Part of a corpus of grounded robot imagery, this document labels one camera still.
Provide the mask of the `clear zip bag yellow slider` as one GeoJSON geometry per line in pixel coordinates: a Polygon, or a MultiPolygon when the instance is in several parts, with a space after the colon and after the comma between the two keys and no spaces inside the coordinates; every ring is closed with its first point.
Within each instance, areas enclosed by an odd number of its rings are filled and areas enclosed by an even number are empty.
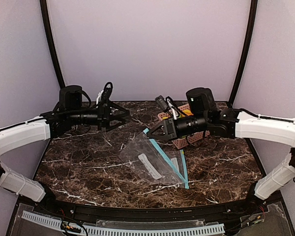
{"type": "Polygon", "coordinates": [[[148,131],[146,128],[129,142],[121,151],[120,160],[150,185],[180,187],[179,179],[182,177],[169,159],[168,151],[164,151],[154,139],[149,139],[146,136],[148,131]]]}

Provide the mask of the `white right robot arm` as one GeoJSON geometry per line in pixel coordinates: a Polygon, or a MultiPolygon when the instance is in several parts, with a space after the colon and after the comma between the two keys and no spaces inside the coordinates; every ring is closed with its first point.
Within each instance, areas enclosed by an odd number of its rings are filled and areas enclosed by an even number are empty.
{"type": "Polygon", "coordinates": [[[264,201],[295,178],[295,118],[255,114],[246,109],[217,108],[209,88],[186,93],[191,115],[167,118],[147,132],[152,139],[173,141],[201,131],[222,138],[250,139],[266,176],[252,185],[247,198],[264,201]]]}

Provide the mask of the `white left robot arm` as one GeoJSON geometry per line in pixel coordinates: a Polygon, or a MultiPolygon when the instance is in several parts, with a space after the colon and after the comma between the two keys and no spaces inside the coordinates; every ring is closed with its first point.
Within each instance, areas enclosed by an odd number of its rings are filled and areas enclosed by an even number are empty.
{"type": "Polygon", "coordinates": [[[52,111],[0,128],[0,188],[35,203],[53,201],[55,195],[47,185],[13,170],[2,162],[2,157],[58,138],[75,125],[95,126],[105,132],[124,125],[130,111],[110,100],[112,91],[113,84],[107,82],[97,99],[91,101],[81,86],[66,86],[60,89],[59,101],[52,111]]]}

